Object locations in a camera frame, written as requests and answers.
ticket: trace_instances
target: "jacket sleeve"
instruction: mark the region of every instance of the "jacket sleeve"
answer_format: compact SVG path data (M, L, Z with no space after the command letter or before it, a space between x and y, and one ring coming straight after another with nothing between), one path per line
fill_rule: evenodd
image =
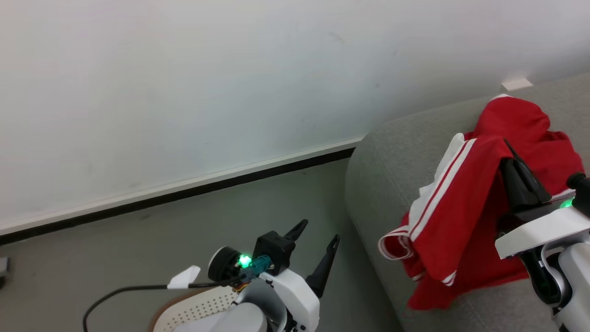
M432 279L453 284L500 160L511 156L498 135L464 141L442 168L423 204L410 213L409 238Z
M380 238L378 248L385 258L402 261L406 273L412 280L419 281L424 276L424 265L409 240L408 213L404 215L400 227Z

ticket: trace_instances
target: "red track jacket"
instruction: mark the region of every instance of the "red track jacket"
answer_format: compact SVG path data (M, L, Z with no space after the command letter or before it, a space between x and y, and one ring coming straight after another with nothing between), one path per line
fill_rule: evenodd
M453 137L434 182L379 241L381 253L403 261L419 282L411 308L448 308L471 289L528 278L518 258L502 261L494 247L496 221L509 211L499 165L512 156L506 138L551 195L566 190L568 176L584 168L568 136L549 125L537 105L500 95L474 131Z

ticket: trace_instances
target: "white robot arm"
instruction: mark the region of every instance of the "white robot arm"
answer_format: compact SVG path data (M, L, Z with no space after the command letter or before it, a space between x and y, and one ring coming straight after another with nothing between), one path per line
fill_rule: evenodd
M193 324L192 331L314 332L320 320L319 298L323 295L340 236L334 236L316 270L303 279L288 267L295 240L306 226L307 220L303 220L285 236L274 231L260 236L252 259L230 247L218 250L209 262L209 278L222 281L242 276L240 281L230 284L242 291L232 307L217 314L215 324L202 327Z
M590 179L576 173L571 191L551 198L512 152L501 165L511 212L498 221L496 250L523 262L556 331L590 331Z

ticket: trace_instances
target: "white plastic tag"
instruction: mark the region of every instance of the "white plastic tag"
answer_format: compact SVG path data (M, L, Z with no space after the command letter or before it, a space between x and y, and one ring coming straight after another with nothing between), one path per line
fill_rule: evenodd
M200 267L192 265L190 268L172 277L170 284L168 284L168 289L187 289L188 285L195 281L200 271Z

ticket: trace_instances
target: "gray sofa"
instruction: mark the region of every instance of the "gray sofa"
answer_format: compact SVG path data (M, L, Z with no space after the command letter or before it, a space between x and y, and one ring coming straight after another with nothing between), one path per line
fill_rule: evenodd
M510 92L538 104L566 132L587 169L590 165L590 74ZM550 311L522 280L479 289L458 298L448 310L412 311L406 303L415 284L400 262L384 259L377 241L398 227L432 177L450 139L472 130L492 96L468 100L386 123L354 151L346 174L346 202L353 222L406 332L556 332Z

